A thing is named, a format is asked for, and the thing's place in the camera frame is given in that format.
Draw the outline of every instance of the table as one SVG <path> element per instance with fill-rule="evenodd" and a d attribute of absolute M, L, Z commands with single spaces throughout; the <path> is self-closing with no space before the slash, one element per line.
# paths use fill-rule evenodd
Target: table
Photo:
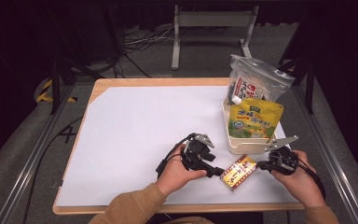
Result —
<path fill-rule="evenodd" d="M 155 169 L 159 162 L 175 143 L 191 133 L 190 130 L 207 133 L 210 136 L 215 144 L 212 153 L 216 156 L 211 165 L 227 169 L 241 156 L 229 153 L 226 147 L 227 139 L 220 102 L 225 97 L 227 85 L 228 78 L 98 80 L 90 96 L 86 116 L 82 121 L 68 161 L 63 185 L 57 194 L 53 211 L 59 215 L 102 213 L 119 193 L 142 189 L 150 182 L 154 182 L 157 178 Z M 141 93 L 150 100 L 139 102 L 131 96 L 129 93 L 131 91 L 136 94 Z M 168 97 L 173 102 L 179 103 L 174 109 L 165 106 L 171 111 L 168 117 L 175 119 L 167 122 L 164 119 L 167 117 L 164 115 L 165 111 L 164 114 L 157 113 L 163 108 L 152 106 L 158 105 L 155 104 L 156 100 L 153 100 L 156 92 L 160 94 L 158 98 Z M 118 93 L 126 93 L 126 95 L 115 97 Z M 216 116 L 213 120 L 215 129 L 211 129 L 211 125 L 205 123 L 202 117 L 186 117 L 194 117 L 195 113 L 189 109 L 191 108 L 189 106 L 200 105 L 200 99 L 205 99 L 201 104 L 202 107 L 217 103 L 214 108 L 207 107 L 209 111 L 207 114 Z M 131 105 L 136 105 L 139 110 L 132 109 Z M 114 110 L 118 112 L 129 107 L 131 111 L 127 110 L 126 113 L 116 113 L 113 117 L 110 116 L 114 114 Z M 147 116 L 147 119 L 136 115 Z M 183 118 L 179 118 L 181 115 L 184 115 L 191 125 L 183 123 Z M 160 122 L 154 122 L 155 118 L 160 119 Z M 135 128 L 143 132 L 144 128 L 140 127 L 142 123 L 146 127 L 154 126 L 145 134 L 134 132 L 134 136 L 128 135 L 127 131 Z M 112 126 L 120 127 L 123 124 L 127 126 L 125 129 L 123 127 L 112 128 Z M 143 142 L 143 145 L 139 147 L 134 144 L 138 142 Z M 138 150 L 143 156 L 130 159 L 129 157 L 139 154 Z M 267 154 L 251 155 L 251 158 L 261 161 L 267 158 Z M 302 208 L 302 204 L 294 199 L 269 172 L 256 170 L 234 192 L 231 192 L 217 176 L 191 181 L 181 190 L 170 195 L 158 212 L 235 212 Z"/>

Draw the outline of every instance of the plastic bag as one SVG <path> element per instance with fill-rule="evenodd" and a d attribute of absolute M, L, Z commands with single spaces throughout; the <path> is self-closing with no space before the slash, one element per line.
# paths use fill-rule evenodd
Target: plastic bag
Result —
<path fill-rule="evenodd" d="M 227 93 L 230 105 L 233 105 L 233 96 L 275 102 L 295 81 L 294 77 L 260 60 L 233 54 L 231 57 Z"/>

